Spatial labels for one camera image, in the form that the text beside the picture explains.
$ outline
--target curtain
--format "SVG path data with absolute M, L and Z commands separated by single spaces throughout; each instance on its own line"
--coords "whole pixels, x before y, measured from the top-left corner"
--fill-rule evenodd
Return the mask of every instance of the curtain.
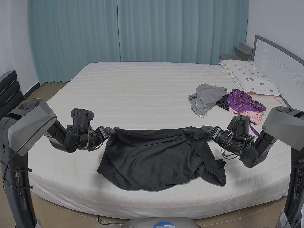
M 40 84 L 102 61 L 217 64 L 245 43 L 248 0 L 29 0 Z
M 248 0 L 117 0 L 122 61 L 217 64 L 245 43 Z
M 117 0 L 29 0 L 32 55 L 40 84 L 67 82 L 87 64 L 120 61 Z

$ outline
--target pink garment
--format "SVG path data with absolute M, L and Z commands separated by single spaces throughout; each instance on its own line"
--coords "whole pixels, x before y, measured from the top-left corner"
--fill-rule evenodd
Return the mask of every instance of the pink garment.
M 242 115 L 242 116 L 249 116 L 250 120 L 256 124 L 256 125 L 260 125 L 262 122 L 262 113 L 261 112 L 237 112 L 234 109 L 232 109 L 231 107 L 229 107 L 229 112 L 237 114 L 237 115 Z

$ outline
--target mattress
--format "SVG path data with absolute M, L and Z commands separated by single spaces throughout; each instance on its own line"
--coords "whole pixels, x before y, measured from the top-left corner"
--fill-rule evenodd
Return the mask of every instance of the mattress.
M 58 120 L 72 124 L 73 108 L 94 112 L 91 126 L 122 129 L 169 129 L 218 125 L 226 129 L 234 114 L 215 106 L 201 118 L 188 96 L 202 84 L 237 89 L 220 65 L 159 62 L 91 63 L 49 101 Z M 279 97 L 253 95 L 266 106 L 283 105 Z M 209 143 L 216 159 L 220 147 Z M 68 154 L 54 149 L 43 136 L 29 151 L 32 192 L 64 207 L 115 218 L 183 216 L 204 218 L 279 199 L 287 195 L 290 148 L 278 141 L 267 159 L 246 168 L 226 161 L 226 185 L 201 178 L 159 192 L 122 190 L 97 173 L 104 146 L 94 152 Z

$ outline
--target round sticker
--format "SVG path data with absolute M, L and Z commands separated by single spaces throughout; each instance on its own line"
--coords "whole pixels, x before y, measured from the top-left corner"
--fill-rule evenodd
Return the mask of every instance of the round sticker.
M 170 222 L 163 221 L 154 225 L 153 228 L 175 228 L 175 226 Z

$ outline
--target gray garment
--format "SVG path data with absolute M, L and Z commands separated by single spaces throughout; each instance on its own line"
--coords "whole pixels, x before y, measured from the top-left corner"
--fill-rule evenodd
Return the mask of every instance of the gray garment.
M 191 109 L 201 117 L 206 116 L 207 111 L 227 93 L 226 88 L 209 84 L 199 85 L 195 91 L 196 93 L 189 95 L 188 100 L 191 103 Z

